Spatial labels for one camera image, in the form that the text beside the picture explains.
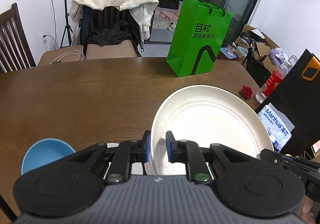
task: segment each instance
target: wooden chair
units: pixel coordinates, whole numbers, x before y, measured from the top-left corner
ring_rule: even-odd
[[[72,51],[83,51],[82,45],[45,52],[38,65],[51,64],[55,58]],[[79,56],[71,54],[62,57],[61,62],[78,61]],[[18,5],[12,4],[11,9],[0,14],[0,73],[16,71],[36,66],[30,47],[24,34]]]
[[[102,30],[111,29],[119,20],[125,20],[131,25],[129,32],[132,35],[131,40],[125,40],[118,45],[99,46],[95,44],[84,44],[85,59],[105,59],[120,57],[141,57],[137,45],[141,43],[140,28],[134,20],[129,10],[119,11],[114,7],[106,7],[103,11],[93,10],[83,6],[83,19],[81,28],[81,40],[85,42],[88,32],[94,27]]]
[[[0,73],[36,66],[24,34],[18,6],[0,14]]]

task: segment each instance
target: plastic water bottle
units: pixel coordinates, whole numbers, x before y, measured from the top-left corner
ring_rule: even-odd
[[[284,64],[278,66],[278,68],[272,72],[271,76],[256,94],[256,99],[259,103],[263,103],[279,83],[281,83],[284,77],[288,74],[290,67],[290,62],[285,61]]]

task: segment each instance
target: chair cushion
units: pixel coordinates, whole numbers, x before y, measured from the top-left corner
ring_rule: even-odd
[[[119,45],[102,47],[95,44],[88,44],[85,54],[86,60],[120,57],[137,57],[131,40],[124,40]]]
[[[42,55],[38,66],[51,64],[53,61],[59,60],[57,59],[59,56],[62,56],[63,54],[68,53],[70,51],[74,51],[81,57],[81,52],[83,52],[83,46],[77,45],[77,46],[65,47],[57,50],[47,51]],[[79,56],[75,54],[70,54],[61,58],[60,61],[61,62],[79,61]]]

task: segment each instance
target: chair backrest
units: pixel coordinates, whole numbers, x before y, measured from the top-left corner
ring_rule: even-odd
[[[113,25],[119,20],[125,20],[131,25],[129,32],[132,40],[138,46],[142,44],[140,37],[139,24],[134,20],[129,10],[119,11],[115,7],[105,7],[103,11],[93,10],[87,6],[83,6],[83,18],[81,28],[81,44],[85,46],[85,38],[88,32],[94,27],[102,30],[104,28],[112,29]]]
[[[0,14],[0,73],[36,66],[24,34],[18,6]]]

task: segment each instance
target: manhua package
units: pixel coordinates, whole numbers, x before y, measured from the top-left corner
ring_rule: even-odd
[[[274,150],[276,152],[280,152],[291,138],[291,133],[288,131],[282,120],[268,105],[264,106],[262,111],[258,113],[258,116],[269,133]]]

